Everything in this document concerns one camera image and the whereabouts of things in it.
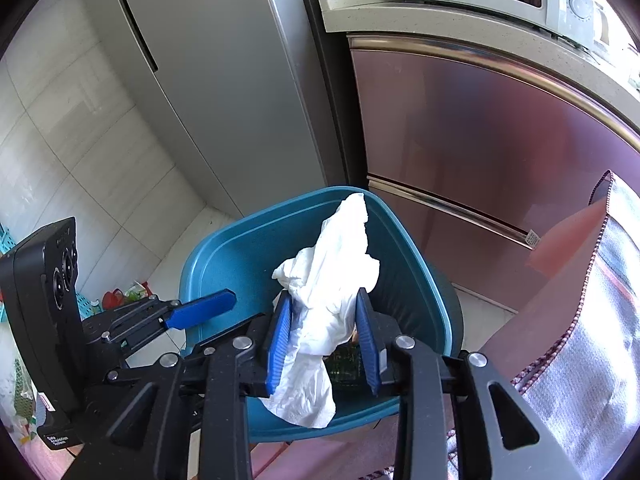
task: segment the camera lens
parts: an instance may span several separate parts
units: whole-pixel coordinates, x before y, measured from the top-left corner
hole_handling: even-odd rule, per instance
[[[71,281],[74,276],[74,263],[71,259],[69,250],[65,250],[62,255],[62,277],[65,280],[65,288],[69,290],[71,287]]]
[[[62,310],[62,298],[65,295],[65,285],[63,283],[60,270],[56,268],[53,272],[53,298],[56,301],[58,310]]]
[[[71,242],[71,262],[74,267],[78,265],[78,251],[76,251],[76,243]]]

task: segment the blue basket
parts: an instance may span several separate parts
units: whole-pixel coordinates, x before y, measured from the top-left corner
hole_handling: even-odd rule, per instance
[[[9,234],[9,229],[4,229],[0,225],[0,252],[7,254],[11,249],[15,247],[15,241]],[[85,298],[79,292],[76,292],[76,300],[78,300],[78,311],[80,312],[81,319],[86,319],[93,314],[98,314],[102,311],[100,305],[91,306],[91,301]],[[4,311],[4,304],[0,303],[0,322],[6,321],[6,312]]]
[[[353,187],[329,187],[248,216],[209,235],[193,250],[182,270],[183,303],[229,288],[238,302],[229,312],[187,330],[187,351],[199,341],[247,319],[273,310],[280,290],[271,273],[304,247],[316,243],[322,222],[340,202],[363,192],[369,221],[369,254],[380,260],[380,277],[370,294],[373,309],[394,316],[404,333],[450,355],[451,323],[434,279],[396,216],[379,197]],[[280,442],[324,436],[369,424],[398,412],[398,399],[370,393],[334,396],[337,412],[327,428],[294,426],[248,398],[251,442]]]

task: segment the blue gripper pad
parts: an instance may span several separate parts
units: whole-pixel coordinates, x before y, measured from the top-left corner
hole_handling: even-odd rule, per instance
[[[386,370],[386,348],[380,336],[369,295],[364,288],[361,288],[356,296],[356,329],[367,384],[371,387],[371,393],[376,396],[382,384],[380,373]]]
[[[164,323],[167,328],[191,328],[228,312],[235,304],[236,294],[225,288],[176,308]]]
[[[267,379],[265,381],[267,393],[273,395],[280,384],[284,357],[287,354],[289,344],[289,331],[291,330],[291,295],[283,290],[276,306],[276,311],[271,318],[269,332],[265,339],[268,345],[266,351]]]

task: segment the sticker label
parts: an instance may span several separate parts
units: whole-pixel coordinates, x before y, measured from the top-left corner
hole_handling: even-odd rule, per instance
[[[52,443],[54,446],[56,447],[60,447],[63,444],[66,443],[67,440],[69,440],[68,436],[52,436],[52,435],[47,435],[47,440]]]
[[[53,407],[53,404],[49,399],[47,399],[47,396],[45,394],[43,394],[42,392],[38,392],[38,396],[40,397],[40,400],[42,401],[42,403],[44,404],[44,407],[47,409],[48,412],[56,411],[56,409]]]
[[[533,232],[533,229],[531,231],[529,231],[529,234],[527,235],[526,238],[524,238],[525,243],[531,247],[532,249],[535,249],[537,244],[540,241],[540,237],[535,234],[535,232]]]

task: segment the metal screw head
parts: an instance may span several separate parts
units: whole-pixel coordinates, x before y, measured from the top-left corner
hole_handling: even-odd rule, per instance
[[[472,366],[483,368],[486,366],[486,357],[479,352],[474,352],[473,354],[469,354],[467,357],[469,359],[469,364]]]
[[[415,340],[410,335],[399,335],[396,337],[396,346],[398,346],[398,348],[410,350],[415,346]]]
[[[160,356],[160,366],[164,368],[171,368],[178,363],[178,355],[172,352]]]
[[[254,344],[254,342],[251,341],[251,338],[245,335],[234,338],[234,348],[238,350],[246,350],[247,348],[250,348],[252,344]]]

